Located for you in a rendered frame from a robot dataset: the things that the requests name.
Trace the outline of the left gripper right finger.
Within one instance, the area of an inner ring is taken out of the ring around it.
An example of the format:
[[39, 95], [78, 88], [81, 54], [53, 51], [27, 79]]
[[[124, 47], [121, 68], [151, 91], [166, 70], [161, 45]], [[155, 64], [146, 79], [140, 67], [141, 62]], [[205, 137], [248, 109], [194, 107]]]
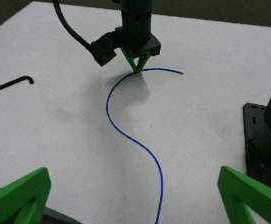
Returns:
[[230, 224], [256, 224], [247, 206], [271, 224], [271, 188], [229, 166], [221, 166], [217, 186]]

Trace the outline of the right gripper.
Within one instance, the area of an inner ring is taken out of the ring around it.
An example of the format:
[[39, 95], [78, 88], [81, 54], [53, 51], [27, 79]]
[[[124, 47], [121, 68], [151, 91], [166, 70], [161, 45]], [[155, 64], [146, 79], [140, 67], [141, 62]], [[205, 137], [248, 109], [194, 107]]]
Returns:
[[[151, 33], [152, 9], [146, 14], [139, 14], [139, 18], [129, 15], [121, 10], [122, 26], [115, 31], [107, 32], [95, 43], [91, 50], [101, 60], [104, 52], [108, 55], [120, 48], [135, 74], [140, 73], [151, 56], [160, 54], [161, 42]], [[117, 30], [117, 31], [116, 31]], [[138, 58], [137, 66], [134, 59]]]

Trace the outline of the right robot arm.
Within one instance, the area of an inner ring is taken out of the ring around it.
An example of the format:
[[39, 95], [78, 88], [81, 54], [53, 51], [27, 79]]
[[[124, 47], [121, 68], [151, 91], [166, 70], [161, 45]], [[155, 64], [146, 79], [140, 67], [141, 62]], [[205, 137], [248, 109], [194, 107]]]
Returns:
[[[134, 18], [152, 9], [152, 0], [108, 0], [121, 4], [121, 10]], [[102, 67], [117, 54], [104, 52], [94, 60]], [[253, 122], [252, 122], [253, 120]], [[271, 188], [271, 97], [267, 106], [245, 103], [243, 106], [247, 176]]]

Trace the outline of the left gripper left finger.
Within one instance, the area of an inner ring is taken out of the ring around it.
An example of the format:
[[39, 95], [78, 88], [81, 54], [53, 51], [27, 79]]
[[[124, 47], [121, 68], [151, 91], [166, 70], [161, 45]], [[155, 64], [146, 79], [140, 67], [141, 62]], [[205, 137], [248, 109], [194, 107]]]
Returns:
[[41, 167], [0, 188], [0, 224], [22, 209], [13, 224], [40, 224], [52, 183]]

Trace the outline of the black allen key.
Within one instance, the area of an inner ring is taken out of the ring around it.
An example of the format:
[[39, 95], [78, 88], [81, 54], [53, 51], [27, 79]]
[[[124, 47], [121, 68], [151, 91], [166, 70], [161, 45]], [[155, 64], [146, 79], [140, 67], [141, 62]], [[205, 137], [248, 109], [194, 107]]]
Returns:
[[30, 84], [33, 84], [33, 83], [34, 83], [32, 77], [26, 75], [26, 76], [22, 76], [22, 77], [20, 77], [20, 78], [17, 78], [17, 79], [15, 79], [15, 80], [12, 80], [12, 81], [10, 81], [10, 82], [7, 82], [7, 83], [5, 83], [5, 84], [0, 85], [0, 90], [3, 89], [3, 88], [6, 88], [6, 87], [8, 87], [8, 86], [11, 86], [11, 85], [13, 85], [13, 84], [15, 84], [15, 83], [18, 83], [18, 82], [20, 82], [20, 81], [23, 81], [23, 80], [25, 80], [25, 79], [28, 79], [29, 82], [30, 82]]

